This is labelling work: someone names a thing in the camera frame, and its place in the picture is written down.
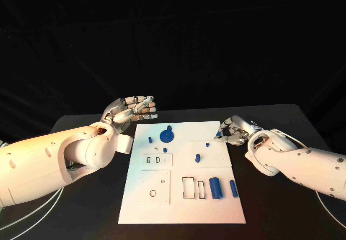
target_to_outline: black backdrop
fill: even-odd
[[[153,95],[159,110],[297,104],[346,154],[344,8],[290,2],[0,0],[0,139]]]

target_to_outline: white board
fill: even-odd
[[[168,126],[172,126],[175,140],[163,143],[160,133]],[[120,224],[247,223],[241,198],[234,198],[230,184],[230,181],[235,180],[235,176],[228,147],[224,142],[214,141],[220,126],[218,121],[137,126]],[[169,159],[168,164],[153,163],[149,166],[148,155],[165,154]],[[197,154],[201,154],[199,163],[197,163]],[[165,179],[165,184],[160,184],[165,174],[169,179]],[[194,178],[195,198],[191,199],[184,198],[184,178]],[[224,195],[220,200],[212,198],[211,178],[220,178]],[[201,199],[199,182],[204,182],[205,199]],[[150,196],[155,188],[159,189],[158,194],[163,193],[163,195]]]

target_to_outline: robotic arm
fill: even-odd
[[[224,136],[228,129],[231,136]],[[248,141],[247,159],[263,174],[274,177],[280,172],[297,184],[346,201],[346,156],[308,148],[299,149],[277,129],[267,131],[240,116],[221,125],[215,139],[235,146]]]
[[[0,148],[0,208],[29,202],[104,168],[116,152],[130,154],[130,122],[156,119],[153,96],[119,99],[91,126]],[[67,167],[67,161],[75,163]]]

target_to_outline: small blue piece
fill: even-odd
[[[198,154],[197,155],[197,163],[199,163],[201,162],[201,155]]]
[[[212,199],[222,199],[224,195],[222,195],[222,186],[221,186],[221,180],[214,177],[210,179],[210,183],[211,183],[211,194],[212,194]]]
[[[160,133],[160,140],[163,143],[171,143],[175,139],[175,133],[172,132],[172,126],[168,126],[168,130]]]
[[[240,196],[238,196],[237,183],[235,183],[235,181],[230,181],[230,184],[231,184],[231,188],[233,188],[233,196],[234,196],[235,198],[238,198]]]

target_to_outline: white cable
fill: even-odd
[[[15,224],[18,224],[19,222],[22,222],[26,218],[29,218],[54,200],[54,198],[57,197],[60,191],[62,190],[62,188],[57,191],[55,195],[51,197],[51,199],[45,202],[45,204],[31,213],[28,214],[24,218],[21,218],[16,222],[13,222],[12,224],[9,224],[8,226],[5,226],[3,228],[0,228],[0,231],[3,231],[6,228],[9,228],[11,226],[13,226]]]
[[[335,217],[333,214],[331,213],[329,209],[326,208],[325,203],[323,203],[323,200],[322,200],[322,198],[321,198],[321,195],[319,195],[319,192],[318,192],[318,191],[316,191],[316,194],[318,194],[318,197],[319,197],[319,201],[321,201],[321,203],[322,203],[322,206],[325,207],[328,213],[331,214],[331,216],[333,217],[333,219],[339,222],[339,224],[346,228],[346,226],[341,223],[341,221],[336,219],[336,217]]]
[[[292,137],[290,135],[287,135],[284,132],[280,132],[282,134],[284,134],[289,138],[292,138],[306,149],[309,148],[295,137]],[[325,207],[329,215],[333,217],[333,219],[338,221],[338,223],[346,228],[346,226],[341,223],[341,221],[338,220],[338,218],[333,216],[333,214],[331,213],[329,209],[325,206],[323,200],[321,198],[319,192],[316,191],[316,195],[321,201],[322,206]]]
[[[45,216],[42,217],[42,219],[32,225],[32,227],[31,227],[26,231],[24,231],[24,232],[22,232],[15,238],[12,238],[11,240],[15,240],[15,239],[19,238],[24,234],[26,234],[26,233],[37,227],[37,225],[42,222],[42,220],[45,219],[45,217],[48,216],[48,214],[51,213],[51,211],[54,210],[54,208],[55,208],[55,206],[57,206],[57,203],[58,203],[58,201],[60,201],[60,199],[61,199],[62,194],[64,194],[64,188],[61,189],[60,197],[58,197],[58,199],[57,199],[57,201],[55,201],[55,203],[54,203],[54,205],[52,205],[48,213],[47,213]]]

